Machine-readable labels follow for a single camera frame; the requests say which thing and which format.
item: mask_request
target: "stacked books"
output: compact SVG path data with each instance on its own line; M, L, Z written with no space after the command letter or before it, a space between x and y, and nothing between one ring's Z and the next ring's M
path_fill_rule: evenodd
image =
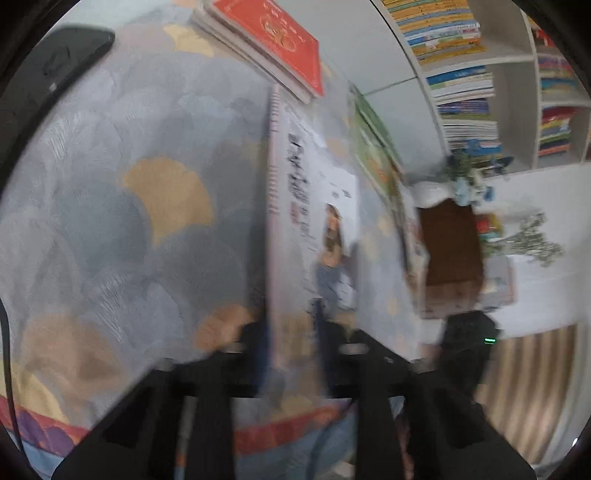
M574 89L574 71L552 39L531 18L531 32L538 50L541 87L544 93L569 93Z
M318 41L271 0L197 0L192 20L304 103L324 95Z
M499 127L488 97L492 74L483 66L428 77L443 129L452 150L469 149L473 163L486 167L502 157Z
M542 110L539 157L568 152L570 121L577 112L574 107L552 107Z
M485 51L466 0L382 0L420 63Z
M449 102L486 98L495 94L492 73L485 67L472 67L455 70L428 77L435 103L442 105Z
M569 93L574 86L574 71L560 53L538 52L542 92Z

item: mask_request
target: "shelf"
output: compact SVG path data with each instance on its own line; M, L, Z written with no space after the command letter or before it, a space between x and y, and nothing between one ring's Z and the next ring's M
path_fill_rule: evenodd
M506 169L505 169L505 175L514 175L516 173L523 173L526 171L531 171L531 165L529 163L526 163L523 159L515 157L513 162L511 162L511 165L509 165ZM498 174L492 174L487 178L493 178L493 177L500 177L501 175Z
M542 92L542 108L551 106L591 106L591 99L578 89L564 93Z
M536 45L535 47L538 54L553 55L554 57L564 58L558 47L545 47L543 45Z
M535 55L532 52L507 45L496 38L483 36L482 44L486 47L486 51L434 61L421 65L421 68L425 76L430 77L454 70L478 67L479 65L522 63L528 61L533 62L535 60Z
M557 155L549 155L548 157L538 157L537 168L562 167L577 163L580 163L580 158L572 151L568 151Z

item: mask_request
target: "wall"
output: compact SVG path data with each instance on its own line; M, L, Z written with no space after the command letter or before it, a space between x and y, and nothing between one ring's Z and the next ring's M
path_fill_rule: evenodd
M480 210L499 214L508 233L518 219L542 210L547 238L564 246L565 255L548 268L525 258L515 260L517 302L492 316L504 337L529 335L587 319L584 288L591 273L591 165L548 168L488 182L496 200Z

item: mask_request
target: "red trim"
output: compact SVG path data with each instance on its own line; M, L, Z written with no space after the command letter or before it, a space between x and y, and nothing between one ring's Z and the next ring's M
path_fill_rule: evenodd
M17 406L17 415L23 410L25 409ZM27 410L27 412L33 417L42 430L46 431L50 427L59 428L72 439L75 445L80 443L88 433L88 430L82 427L68 425L59 420L54 420L30 410ZM302 438L308 432L312 432L325 425L338 414L339 408L337 405L325 406L290 419L238 430L234 434L236 453L238 455L249 455L251 453L264 452L276 448L279 445L294 442L297 439ZM0 421L7 429L12 430L12 422L10 421L10 415L8 414L8 402L6 398L1 395ZM38 447L46 452L59 455L57 452L52 452L49 445L39 445Z

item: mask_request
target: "black cable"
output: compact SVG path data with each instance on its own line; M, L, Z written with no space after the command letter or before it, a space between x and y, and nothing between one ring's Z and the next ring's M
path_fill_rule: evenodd
M330 430L338 422L342 421L346 417L347 412L351 409L356 400L356 398L351 398L351 400L349 400L349 402L339 412L339 414L330 422L328 422L326 426L322 429L322 432L320 432L320 435L318 435L318 438L314 442L314 445L310 452L310 460L308 461L308 466L306 467L306 480L314 480L314 477L316 476L316 464L318 463L318 457L322 452L322 447L326 443Z
M8 412L12 422L12 432L17 441L18 449L21 451L27 465L29 458L25 453L25 447L22 444L21 432L18 429L17 411L14 408L14 395L12 393L12 369L10 366L10 327L8 325L8 314L4 304L0 299L0 332L2 333L2 362L4 363L4 384L6 385L6 400L8 401Z

